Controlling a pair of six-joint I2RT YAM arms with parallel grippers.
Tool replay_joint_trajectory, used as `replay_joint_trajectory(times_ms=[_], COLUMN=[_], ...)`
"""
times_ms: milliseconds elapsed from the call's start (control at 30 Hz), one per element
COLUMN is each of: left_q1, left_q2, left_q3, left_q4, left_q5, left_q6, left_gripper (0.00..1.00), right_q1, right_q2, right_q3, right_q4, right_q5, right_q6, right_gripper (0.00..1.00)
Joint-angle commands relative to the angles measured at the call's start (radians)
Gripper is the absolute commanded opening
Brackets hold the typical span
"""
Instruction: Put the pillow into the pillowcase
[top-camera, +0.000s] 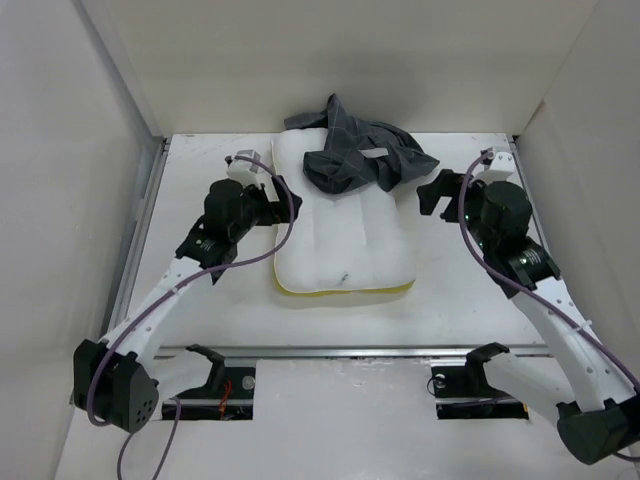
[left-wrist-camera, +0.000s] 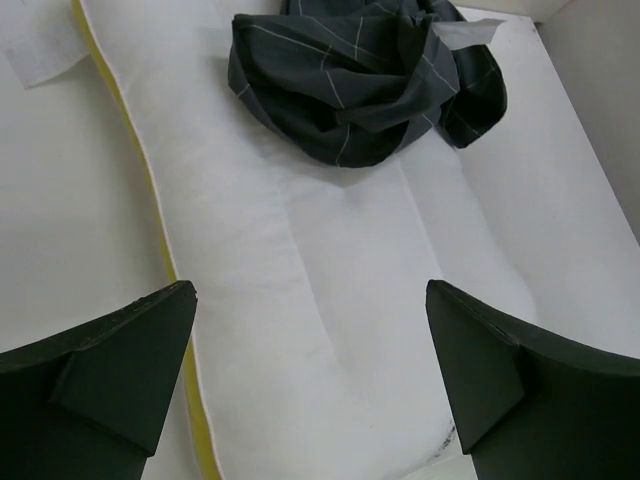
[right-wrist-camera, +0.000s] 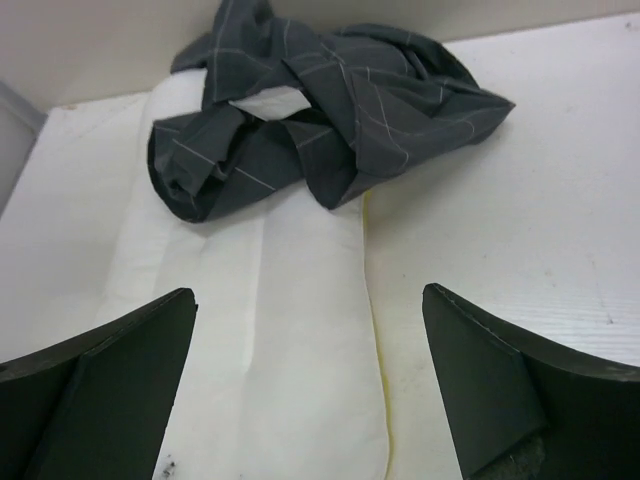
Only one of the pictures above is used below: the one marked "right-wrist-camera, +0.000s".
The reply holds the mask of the dark grey checked pillowcase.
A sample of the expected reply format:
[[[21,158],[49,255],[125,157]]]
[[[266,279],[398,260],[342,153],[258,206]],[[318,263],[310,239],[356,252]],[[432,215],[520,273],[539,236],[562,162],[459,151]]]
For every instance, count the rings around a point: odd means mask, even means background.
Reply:
[[[189,223],[300,181],[333,210],[481,143],[513,107],[435,40],[378,24],[318,33],[266,1],[222,2],[171,69],[205,71],[201,107],[154,122],[147,170]]]

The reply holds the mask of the white pillow with yellow edge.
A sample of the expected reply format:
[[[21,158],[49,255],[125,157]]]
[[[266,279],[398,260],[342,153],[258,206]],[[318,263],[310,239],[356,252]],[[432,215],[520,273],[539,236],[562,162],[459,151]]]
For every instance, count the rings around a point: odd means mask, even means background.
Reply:
[[[157,479],[382,479],[389,434],[364,277],[360,201],[323,209],[302,183],[185,223],[154,192],[155,120],[197,111],[205,74],[150,94],[99,320],[179,287],[198,312]]]

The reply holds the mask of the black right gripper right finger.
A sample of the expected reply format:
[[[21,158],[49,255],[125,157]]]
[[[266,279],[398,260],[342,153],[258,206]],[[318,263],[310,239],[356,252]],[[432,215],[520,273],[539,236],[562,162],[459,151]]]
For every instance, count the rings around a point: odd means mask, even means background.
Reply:
[[[465,479],[636,479],[639,369],[502,320],[439,284],[426,336]]]

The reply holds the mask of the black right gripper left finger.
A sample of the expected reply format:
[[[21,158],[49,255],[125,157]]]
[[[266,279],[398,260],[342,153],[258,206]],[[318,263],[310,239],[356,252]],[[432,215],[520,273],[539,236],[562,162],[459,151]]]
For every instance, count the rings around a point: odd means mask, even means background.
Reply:
[[[3,363],[2,478],[151,478],[195,320],[180,288]]]

